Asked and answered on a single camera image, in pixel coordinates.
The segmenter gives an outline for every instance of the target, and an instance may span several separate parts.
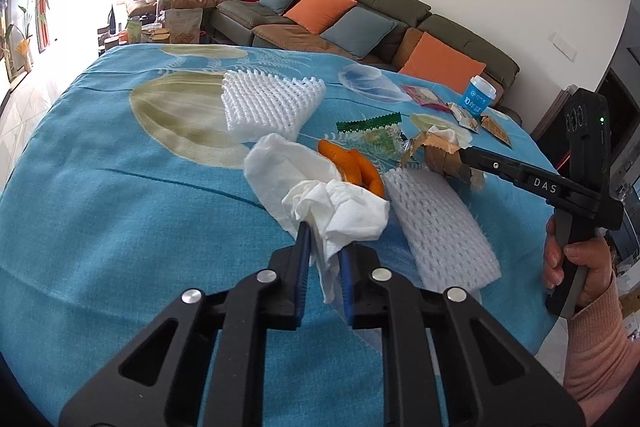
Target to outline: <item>wall socket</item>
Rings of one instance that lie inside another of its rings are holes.
[[[562,54],[568,58],[570,61],[575,62],[575,55],[578,54],[578,52],[574,49],[574,47],[572,47],[571,44],[569,44],[559,32],[556,32],[556,34],[554,35],[553,40],[551,41],[553,43],[553,45],[558,48]]]

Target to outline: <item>blue and white cup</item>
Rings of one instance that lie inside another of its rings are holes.
[[[480,116],[496,95],[495,87],[489,84],[482,76],[474,76],[466,91],[462,94],[460,105],[465,107],[473,116]]]

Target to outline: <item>orange pillow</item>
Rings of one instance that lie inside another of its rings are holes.
[[[425,32],[399,72],[444,84],[462,94],[471,78],[482,73],[485,67],[486,64],[449,48]]]
[[[354,0],[300,0],[284,16],[314,35],[319,35],[356,4]]]

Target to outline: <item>bottle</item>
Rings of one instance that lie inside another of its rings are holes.
[[[109,35],[116,34],[116,14],[113,12],[113,4],[111,5],[111,12],[109,13]]]

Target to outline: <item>silver screw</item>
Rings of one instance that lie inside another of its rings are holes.
[[[375,270],[373,270],[373,272],[371,272],[371,276],[376,281],[384,282],[391,279],[391,271],[386,268],[376,268]]]
[[[466,292],[462,288],[449,288],[447,299],[453,302],[462,302],[466,299]]]
[[[261,270],[258,272],[256,279],[258,280],[258,282],[268,283],[276,280],[277,276],[278,274],[276,274],[276,272],[274,272],[273,270]]]
[[[196,290],[195,288],[187,290],[182,294],[182,302],[186,304],[195,304],[200,299],[202,299],[202,292],[200,290]]]

